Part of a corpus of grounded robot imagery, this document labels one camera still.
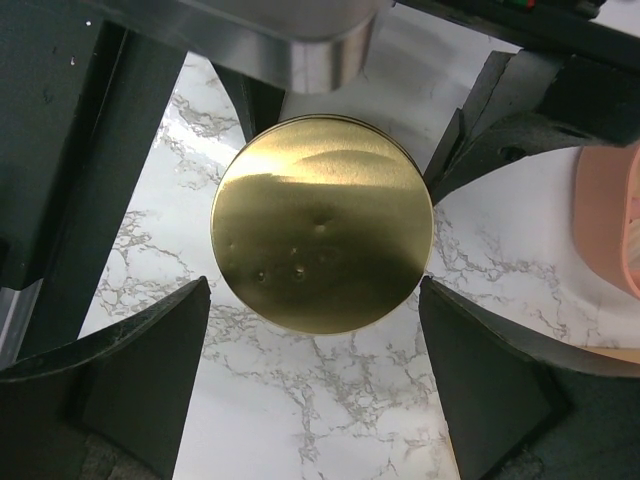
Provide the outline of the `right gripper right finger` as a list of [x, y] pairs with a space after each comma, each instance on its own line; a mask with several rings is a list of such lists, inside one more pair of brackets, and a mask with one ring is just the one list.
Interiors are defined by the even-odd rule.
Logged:
[[430, 277], [419, 317], [461, 478], [638, 478], [638, 363], [540, 334]]

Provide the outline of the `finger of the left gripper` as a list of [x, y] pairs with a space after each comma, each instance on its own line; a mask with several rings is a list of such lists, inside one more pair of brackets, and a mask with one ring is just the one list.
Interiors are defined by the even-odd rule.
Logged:
[[431, 199], [527, 156], [639, 139], [639, 76], [577, 55], [494, 51], [424, 173]]
[[246, 142], [279, 122], [286, 91], [213, 64], [229, 96]]

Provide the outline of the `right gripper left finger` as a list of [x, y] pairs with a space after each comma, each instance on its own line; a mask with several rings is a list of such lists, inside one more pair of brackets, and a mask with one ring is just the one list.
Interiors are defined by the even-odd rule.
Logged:
[[172, 478], [209, 308], [201, 277], [2, 370], [2, 478]]

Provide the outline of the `gold metal lid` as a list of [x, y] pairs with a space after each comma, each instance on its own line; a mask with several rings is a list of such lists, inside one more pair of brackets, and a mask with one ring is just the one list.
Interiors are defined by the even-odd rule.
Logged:
[[430, 193], [409, 152], [361, 120], [295, 117], [247, 143], [211, 212], [217, 265], [265, 320], [311, 335], [367, 327], [420, 283]]

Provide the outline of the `peach tray of gummy candies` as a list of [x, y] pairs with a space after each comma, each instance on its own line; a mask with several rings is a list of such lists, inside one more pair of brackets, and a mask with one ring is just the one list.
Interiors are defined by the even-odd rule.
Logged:
[[585, 147], [576, 167], [573, 241], [600, 278], [639, 297], [639, 146]]

